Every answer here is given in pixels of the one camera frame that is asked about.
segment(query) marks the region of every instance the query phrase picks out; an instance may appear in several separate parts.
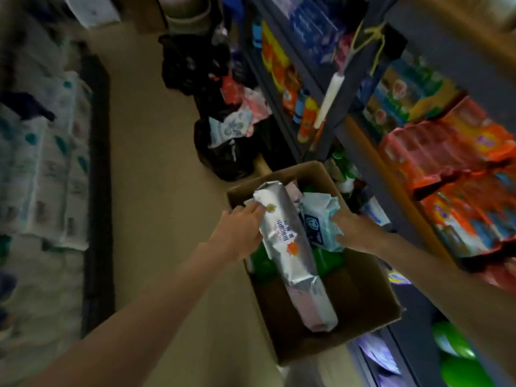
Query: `yellow string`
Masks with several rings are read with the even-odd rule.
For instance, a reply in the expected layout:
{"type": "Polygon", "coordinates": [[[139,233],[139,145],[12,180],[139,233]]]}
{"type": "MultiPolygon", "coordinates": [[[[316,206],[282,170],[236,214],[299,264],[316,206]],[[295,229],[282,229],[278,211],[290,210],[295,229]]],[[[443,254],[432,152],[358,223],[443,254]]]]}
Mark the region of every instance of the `yellow string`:
{"type": "Polygon", "coordinates": [[[358,52],[358,51],[362,50],[365,46],[370,44],[372,41],[381,41],[382,42],[380,44],[380,47],[378,48],[378,51],[376,52],[375,60],[372,63],[372,68],[371,68],[371,72],[370,72],[370,75],[372,76],[373,73],[376,70],[376,67],[378,66],[378,62],[380,60],[380,54],[382,53],[382,51],[383,51],[383,49],[385,47],[385,35],[382,32],[384,30],[385,23],[382,23],[379,26],[366,28],[364,30],[364,34],[370,34],[370,37],[367,38],[359,47],[357,47],[355,49],[355,42],[356,42],[356,40],[357,40],[357,38],[358,38],[358,36],[360,34],[363,22],[364,21],[360,22],[360,25],[358,26],[358,29],[355,32],[355,35],[354,35],[353,40],[352,40],[351,50],[353,52],[358,52]]]}

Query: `silver package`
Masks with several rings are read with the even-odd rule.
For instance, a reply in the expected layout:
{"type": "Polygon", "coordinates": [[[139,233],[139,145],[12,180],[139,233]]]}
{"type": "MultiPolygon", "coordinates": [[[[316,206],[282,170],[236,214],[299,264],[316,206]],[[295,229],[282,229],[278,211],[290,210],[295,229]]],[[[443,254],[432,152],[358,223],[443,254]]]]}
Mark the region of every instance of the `silver package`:
{"type": "Polygon", "coordinates": [[[267,208],[260,232],[269,258],[282,276],[303,324],[311,331],[331,331],[338,323],[317,275],[310,242],[285,186],[266,182],[253,194],[267,208]]]}

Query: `aisle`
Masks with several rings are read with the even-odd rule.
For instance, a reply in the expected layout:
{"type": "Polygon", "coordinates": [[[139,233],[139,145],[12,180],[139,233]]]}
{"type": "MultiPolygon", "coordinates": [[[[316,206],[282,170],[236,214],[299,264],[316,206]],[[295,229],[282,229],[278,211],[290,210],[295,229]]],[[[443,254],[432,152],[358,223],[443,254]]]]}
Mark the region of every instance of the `aisle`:
{"type": "MultiPolygon", "coordinates": [[[[197,159],[195,103],[164,87],[157,35],[116,25],[92,38],[112,79],[113,262],[120,308],[209,237],[226,208],[229,184],[197,159]]],[[[327,387],[361,385],[345,346],[321,358],[327,387]]],[[[282,385],[242,266],[216,280],[146,385],[282,385]]]]}

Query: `light blue wipes package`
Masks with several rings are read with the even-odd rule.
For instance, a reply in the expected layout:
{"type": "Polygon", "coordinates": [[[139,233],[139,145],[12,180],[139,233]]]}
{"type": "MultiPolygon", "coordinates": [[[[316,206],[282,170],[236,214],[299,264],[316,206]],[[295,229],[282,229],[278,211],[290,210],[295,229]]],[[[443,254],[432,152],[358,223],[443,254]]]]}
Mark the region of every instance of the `light blue wipes package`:
{"type": "Polygon", "coordinates": [[[344,247],[336,239],[342,232],[330,220],[340,209],[339,199],[329,194],[304,193],[299,206],[310,243],[326,251],[342,251],[344,247]]]}

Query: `forearm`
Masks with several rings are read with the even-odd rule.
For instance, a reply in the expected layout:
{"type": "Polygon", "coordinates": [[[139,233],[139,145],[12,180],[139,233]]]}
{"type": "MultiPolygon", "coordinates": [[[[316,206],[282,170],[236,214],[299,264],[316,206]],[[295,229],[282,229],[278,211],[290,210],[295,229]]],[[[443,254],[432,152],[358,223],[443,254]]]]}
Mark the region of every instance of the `forearm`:
{"type": "Polygon", "coordinates": [[[116,312],[30,385],[140,386],[203,292],[227,263],[224,250],[201,243],[174,273],[116,312]]]}
{"type": "Polygon", "coordinates": [[[516,297],[489,285],[394,234],[375,254],[423,292],[483,353],[516,380],[516,297]]]}

